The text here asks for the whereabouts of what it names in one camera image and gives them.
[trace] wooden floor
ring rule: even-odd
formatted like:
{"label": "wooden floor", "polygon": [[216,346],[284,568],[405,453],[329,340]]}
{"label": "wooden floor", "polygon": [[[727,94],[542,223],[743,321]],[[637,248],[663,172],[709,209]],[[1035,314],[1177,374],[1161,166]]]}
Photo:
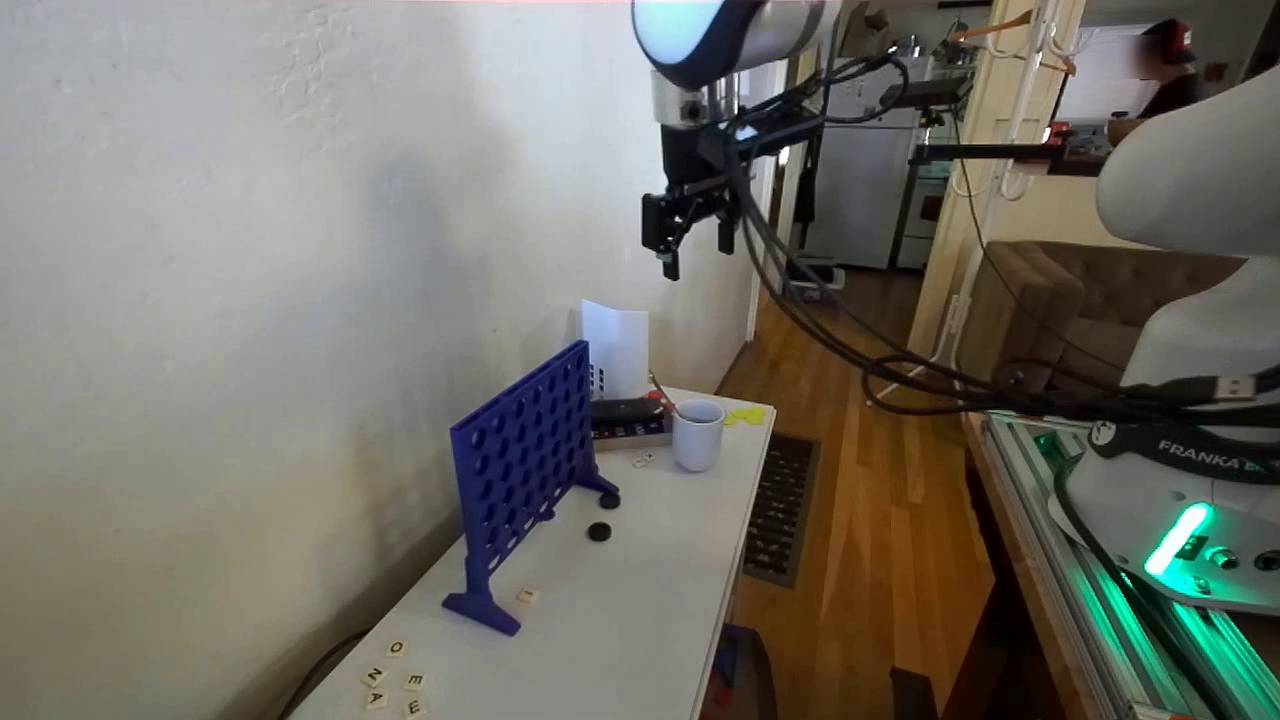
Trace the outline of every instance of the wooden floor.
{"label": "wooden floor", "polygon": [[[854,276],[844,299],[905,335],[916,290],[916,276]],[[946,704],[991,589],[962,424],[872,409],[859,374],[774,305],[720,393],[776,405],[780,432],[822,443],[795,589],[743,575],[734,610],[770,643],[780,720],[893,718],[890,667],[927,676]]]}

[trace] person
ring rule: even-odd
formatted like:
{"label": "person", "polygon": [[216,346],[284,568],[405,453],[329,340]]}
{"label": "person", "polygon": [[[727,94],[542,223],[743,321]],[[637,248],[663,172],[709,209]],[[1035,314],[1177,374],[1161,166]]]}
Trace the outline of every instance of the person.
{"label": "person", "polygon": [[1158,81],[1158,96],[1142,116],[1113,116],[1107,139],[1120,146],[1145,119],[1188,109],[1199,101],[1192,27],[1185,19],[1161,19],[1137,38],[1134,49],[1137,81]]}

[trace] blue connect four board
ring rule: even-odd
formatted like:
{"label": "blue connect four board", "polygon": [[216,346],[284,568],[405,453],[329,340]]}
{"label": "blue connect four board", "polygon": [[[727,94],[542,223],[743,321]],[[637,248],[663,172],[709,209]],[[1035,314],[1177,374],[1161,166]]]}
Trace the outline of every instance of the blue connect four board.
{"label": "blue connect four board", "polygon": [[492,601],[487,575],[542,521],[555,517],[573,485],[600,494],[600,501],[622,501],[616,485],[595,467],[587,405],[587,346],[578,340],[468,421],[452,424],[468,589],[445,596],[445,610],[515,636],[521,621]]}

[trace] green light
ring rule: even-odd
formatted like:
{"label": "green light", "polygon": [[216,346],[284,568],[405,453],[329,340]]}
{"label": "green light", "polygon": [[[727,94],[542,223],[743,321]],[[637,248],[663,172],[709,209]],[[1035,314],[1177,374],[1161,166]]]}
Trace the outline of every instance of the green light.
{"label": "green light", "polygon": [[1161,549],[1150,555],[1150,573],[1166,575],[1173,555],[1197,536],[1197,527],[1213,517],[1209,506],[1192,506],[1185,510],[1185,517],[1177,517],[1173,533],[1166,533]]}

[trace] white cup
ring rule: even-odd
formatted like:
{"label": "white cup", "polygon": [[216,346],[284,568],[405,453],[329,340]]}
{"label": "white cup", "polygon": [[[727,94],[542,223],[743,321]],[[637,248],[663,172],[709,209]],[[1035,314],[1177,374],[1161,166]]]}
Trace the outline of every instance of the white cup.
{"label": "white cup", "polygon": [[720,455],[723,409],[720,405],[682,405],[672,421],[672,455],[682,472],[709,472]]}

